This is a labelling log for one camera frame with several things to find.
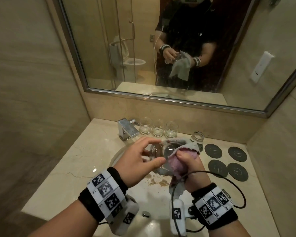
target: mirror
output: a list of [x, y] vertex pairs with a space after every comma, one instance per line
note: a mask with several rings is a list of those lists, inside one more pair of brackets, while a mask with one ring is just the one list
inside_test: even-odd
[[91, 88], [264, 110], [296, 70], [296, 0], [62, 0]]

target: faucet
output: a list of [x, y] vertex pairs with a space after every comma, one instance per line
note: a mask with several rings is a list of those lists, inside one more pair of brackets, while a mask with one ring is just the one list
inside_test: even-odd
[[117, 122], [119, 137], [122, 141], [139, 135], [139, 131], [134, 127], [134, 125], [139, 125], [135, 119], [128, 121], [126, 118], [123, 118]]

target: mirror frame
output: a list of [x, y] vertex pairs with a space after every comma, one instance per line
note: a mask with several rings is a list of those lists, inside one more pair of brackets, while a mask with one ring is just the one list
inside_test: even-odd
[[59, 21], [61, 23], [62, 31], [64, 33], [67, 44], [69, 46], [69, 50], [74, 60], [75, 68], [78, 72], [83, 90], [85, 92], [122, 97], [122, 98], [128, 98], [128, 99], [150, 101], [150, 102], [156, 102], [156, 103], [163, 103], [163, 104], [169, 104], [169, 105], [199, 108], [199, 109], [205, 109], [205, 110], [211, 110], [211, 111], [222, 111], [222, 112], [228, 112], [228, 113], [234, 113], [234, 114], [240, 114], [240, 115], [255, 116], [260, 118], [268, 118], [273, 114], [273, 112], [280, 106], [280, 104], [284, 101], [284, 99], [290, 94], [290, 92], [296, 86], [296, 69], [295, 69], [294, 72], [289, 76], [287, 81], [284, 83], [284, 85], [279, 89], [276, 95], [272, 98], [270, 103], [262, 111], [247, 109], [247, 108], [240, 108], [240, 107], [203, 103], [203, 102], [154, 97], [154, 96], [120, 92], [120, 91], [103, 90], [103, 89], [89, 87], [86, 76], [85, 76], [85, 72], [83, 69], [83, 65], [79, 56], [79, 52], [74, 41], [70, 23], [68, 21], [68, 17], [64, 9], [63, 2], [62, 0], [52, 0], [52, 1], [54, 3]]

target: wall outlet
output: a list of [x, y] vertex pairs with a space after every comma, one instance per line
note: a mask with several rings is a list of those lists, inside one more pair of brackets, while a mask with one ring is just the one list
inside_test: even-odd
[[269, 52], [265, 51], [259, 61], [259, 63], [257, 64], [257, 66], [254, 68], [254, 71], [251, 74], [251, 79], [254, 83], [257, 83], [261, 76], [263, 75], [263, 73], [265, 72], [265, 70], [267, 69], [267, 67], [269, 66], [271, 60], [274, 58], [275, 56], [273, 56], [272, 54], [270, 54]]
[[155, 39], [155, 35], [150, 35], [150, 42], [153, 42], [154, 39]]

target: white cable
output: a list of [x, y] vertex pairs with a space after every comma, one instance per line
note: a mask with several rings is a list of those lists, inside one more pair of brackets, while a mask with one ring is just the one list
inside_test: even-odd
[[157, 64], [156, 64], [156, 58], [155, 58], [155, 48], [156, 48], [157, 41], [159, 40], [159, 38], [160, 38], [160, 36], [161, 36], [161, 34], [163, 32], [163, 28], [164, 28], [164, 26], [162, 26], [162, 31], [161, 31], [160, 35], [158, 36], [158, 38], [156, 39], [155, 46], [153, 48], [153, 64], [154, 64], [153, 70], [155, 72], [156, 78], [157, 78]]

